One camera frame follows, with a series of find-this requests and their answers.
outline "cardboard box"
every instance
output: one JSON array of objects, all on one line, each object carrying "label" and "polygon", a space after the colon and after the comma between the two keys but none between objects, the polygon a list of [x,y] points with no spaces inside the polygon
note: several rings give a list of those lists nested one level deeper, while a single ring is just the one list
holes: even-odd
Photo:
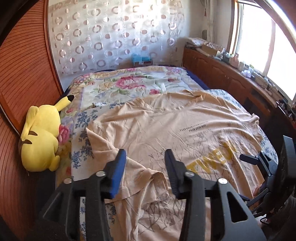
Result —
[{"label": "cardboard box", "polygon": [[217,56],[218,54],[220,54],[219,50],[212,49],[211,47],[208,47],[205,44],[202,45],[202,51],[212,56]]},{"label": "cardboard box", "polygon": [[144,61],[142,63],[140,63],[140,62],[134,62],[133,63],[134,68],[150,66],[150,65],[153,65],[153,61]]}]

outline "black metal bracket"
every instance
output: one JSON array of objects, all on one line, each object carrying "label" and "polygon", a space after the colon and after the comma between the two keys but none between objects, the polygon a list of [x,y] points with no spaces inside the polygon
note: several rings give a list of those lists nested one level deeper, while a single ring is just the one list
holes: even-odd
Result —
[{"label": "black metal bracket", "polygon": [[86,235],[88,241],[112,241],[104,199],[113,199],[126,163],[126,152],[120,149],[115,160],[88,179],[66,178],[52,194],[39,214],[26,240],[80,240],[80,197],[86,197]]},{"label": "black metal bracket", "polygon": [[267,214],[271,216],[271,211],[275,213],[280,209],[294,190],[296,183],[296,154],[292,138],[283,136],[284,145],[276,164],[263,151],[257,156],[241,154],[240,160],[257,165],[264,182],[259,189],[258,195],[252,200],[245,200],[248,207],[256,202],[259,205],[252,210],[254,217]]},{"label": "black metal bracket", "polygon": [[266,240],[252,213],[226,179],[210,181],[187,171],[170,149],[165,151],[165,164],[173,194],[177,199],[186,199],[179,241],[204,241],[205,197],[211,201],[211,241]]}]

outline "plush toy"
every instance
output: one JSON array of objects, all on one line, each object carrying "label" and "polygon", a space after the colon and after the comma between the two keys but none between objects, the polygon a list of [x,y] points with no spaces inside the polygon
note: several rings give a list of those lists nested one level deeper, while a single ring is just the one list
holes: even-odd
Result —
[{"label": "plush toy", "polygon": [[46,169],[55,171],[59,167],[60,157],[58,137],[61,129],[59,111],[74,99],[73,95],[62,98],[55,105],[31,106],[19,142],[22,164],[27,171],[41,172]]}]

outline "metal screw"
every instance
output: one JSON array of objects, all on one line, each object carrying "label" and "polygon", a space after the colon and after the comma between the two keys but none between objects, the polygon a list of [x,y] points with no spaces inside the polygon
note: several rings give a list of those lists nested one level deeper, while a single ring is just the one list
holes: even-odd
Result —
[{"label": "metal screw", "polygon": [[96,176],[97,177],[103,177],[105,175],[106,175],[106,173],[104,171],[98,171],[98,172],[96,172]]},{"label": "metal screw", "polygon": [[221,184],[226,184],[227,180],[225,178],[219,178],[218,182],[221,183]]},{"label": "metal screw", "polygon": [[67,177],[64,179],[64,184],[70,184],[71,182],[72,182],[72,178]]},{"label": "metal screw", "polygon": [[185,176],[186,177],[193,177],[194,176],[194,172],[192,172],[192,171],[186,171],[185,172]]}]

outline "floral bedspread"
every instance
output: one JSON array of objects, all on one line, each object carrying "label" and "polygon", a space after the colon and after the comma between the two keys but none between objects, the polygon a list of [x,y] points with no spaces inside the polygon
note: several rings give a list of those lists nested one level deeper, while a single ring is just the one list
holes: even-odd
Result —
[{"label": "floral bedspread", "polygon": [[74,176],[71,173],[71,162],[79,155],[90,152],[85,146],[78,153],[72,153],[72,140],[75,137],[74,121],[90,121],[92,116],[85,116],[81,111],[110,104],[111,106],[130,101],[137,97],[144,97],[164,92],[178,92],[180,90],[202,90],[187,72],[178,67],[147,66],[131,69],[119,69],[110,72],[96,72],[75,78],[69,86],[70,94],[75,98],[61,113],[61,124],[70,129],[70,140],[59,147],[61,157],[60,167],[56,172],[56,185],[66,177]]},{"label": "floral bedspread", "polygon": [[[201,90],[186,71],[181,68],[148,66],[135,69],[121,69],[111,72],[97,72],[77,77],[70,85],[70,93],[75,96],[72,103],[61,113],[61,123],[69,127],[70,140],[59,147],[61,164],[56,171],[56,185],[66,177],[79,180],[85,172],[84,166],[93,161],[93,153],[85,128],[91,120],[99,115],[122,105],[136,97],[165,91],[178,92],[182,89]],[[243,108],[230,94],[223,90],[207,90]],[[261,130],[263,140],[261,147],[271,158],[278,158],[270,141]],[[112,203],[106,206],[110,232],[118,232],[116,210]],[[81,240],[85,239],[85,198],[80,203]]]}]

